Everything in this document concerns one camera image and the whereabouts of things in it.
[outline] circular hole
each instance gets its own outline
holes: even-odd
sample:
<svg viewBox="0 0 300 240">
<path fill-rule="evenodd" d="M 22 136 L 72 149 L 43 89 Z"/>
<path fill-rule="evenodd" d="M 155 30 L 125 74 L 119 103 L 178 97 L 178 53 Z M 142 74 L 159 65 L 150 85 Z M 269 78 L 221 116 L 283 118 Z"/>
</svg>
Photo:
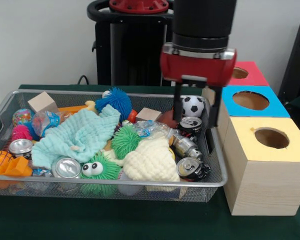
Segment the circular hole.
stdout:
<svg viewBox="0 0 300 240">
<path fill-rule="evenodd" d="M 274 128 L 259 128 L 254 132 L 259 143 L 275 149 L 283 149 L 289 145 L 287 135 Z"/>
<path fill-rule="evenodd" d="M 248 75 L 248 71 L 244 70 L 243 68 L 235 67 L 233 69 L 232 77 L 234 79 L 245 79 L 246 77 L 248 77 Z"/>
<path fill-rule="evenodd" d="M 240 91 L 232 96 L 233 101 L 241 107 L 252 110 L 264 110 L 269 106 L 269 100 L 253 91 Z"/>
</svg>

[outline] green spiky ball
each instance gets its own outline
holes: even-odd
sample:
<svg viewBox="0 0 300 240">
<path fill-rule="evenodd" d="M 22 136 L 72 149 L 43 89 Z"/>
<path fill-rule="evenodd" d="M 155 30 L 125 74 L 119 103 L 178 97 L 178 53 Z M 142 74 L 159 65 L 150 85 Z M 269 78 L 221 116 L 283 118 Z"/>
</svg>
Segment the green spiky ball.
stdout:
<svg viewBox="0 0 300 240">
<path fill-rule="evenodd" d="M 126 125 L 120 128 L 114 134 L 111 147 L 118 159 L 124 159 L 126 155 L 138 147 L 141 137 L 137 134 L 131 125 Z"/>
<path fill-rule="evenodd" d="M 103 153 L 98 153 L 93 158 L 91 158 L 87 163 L 100 162 L 103 166 L 103 171 L 99 175 L 86 176 L 81 173 L 82 179 L 103 179 L 103 180 L 116 180 L 120 173 L 121 167 L 117 164 L 109 161 Z M 81 187 L 82 193 L 88 195 L 90 193 L 95 195 L 103 195 L 104 197 L 111 196 L 115 190 L 116 185 L 111 184 L 90 184 L 85 183 Z"/>
</svg>

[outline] green table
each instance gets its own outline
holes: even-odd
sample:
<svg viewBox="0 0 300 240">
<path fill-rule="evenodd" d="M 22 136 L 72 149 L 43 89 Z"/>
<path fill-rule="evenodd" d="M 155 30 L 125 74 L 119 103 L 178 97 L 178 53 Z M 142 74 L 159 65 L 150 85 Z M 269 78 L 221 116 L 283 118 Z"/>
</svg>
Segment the green table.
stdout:
<svg viewBox="0 0 300 240">
<path fill-rule="evenodd" d="M 22 85 L 23 89 L 102 92 L 98 85 Z M 122 87 L 173 93 L 173 88 Z M 185 88 L 183 94 L 201 94 Z M 300 239 L 296 216 L 231 216 L 222 188 L 209 203 L 0 196 L 0 239 Z"/>
</svg>

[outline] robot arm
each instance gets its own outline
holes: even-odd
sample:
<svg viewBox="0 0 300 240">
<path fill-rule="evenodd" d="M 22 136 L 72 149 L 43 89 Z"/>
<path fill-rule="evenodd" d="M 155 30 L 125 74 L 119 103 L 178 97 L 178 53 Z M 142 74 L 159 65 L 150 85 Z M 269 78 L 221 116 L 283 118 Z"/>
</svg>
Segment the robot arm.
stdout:
<svg viewBox="0 0 300 240">
<path fill-rule="evenodd" d="M 163 77 L 176 82 L 174 119 L 182 117 L 182 84 L 209 86 L 215 91 L 209 127 L 217 125 L 222 87 L 231 78 L 235 49 L 228 48 L 237 0 L 175 0 L 173 41 L 162 48 Z"/>
</svg>

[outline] shape sorter box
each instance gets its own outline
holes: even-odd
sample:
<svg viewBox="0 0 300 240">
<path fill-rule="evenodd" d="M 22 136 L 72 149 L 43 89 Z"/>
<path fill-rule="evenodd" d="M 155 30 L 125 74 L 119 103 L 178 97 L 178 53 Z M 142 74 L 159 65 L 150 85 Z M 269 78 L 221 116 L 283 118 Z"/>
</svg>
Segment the shape sorter box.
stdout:
<svg viewBox="0 0 300 240">
<path fill-rule="evenodd" d="M 269 86 L 227 86 L 222 91 L 218 127 L 221 146 L 224 145 L 229 117 L 290 118 Z"/>
<path fill-rule="evenodd" d="M 253 61 L 237 61 L 229 86 L 269 86 L 262 72 Z"/>
<path fill-rule="evenodd" d="M 300 130 L 285 117 L 230 117 L 223 146 L 232 215 L 293 216 L 300 205 Z"/>
</svg>

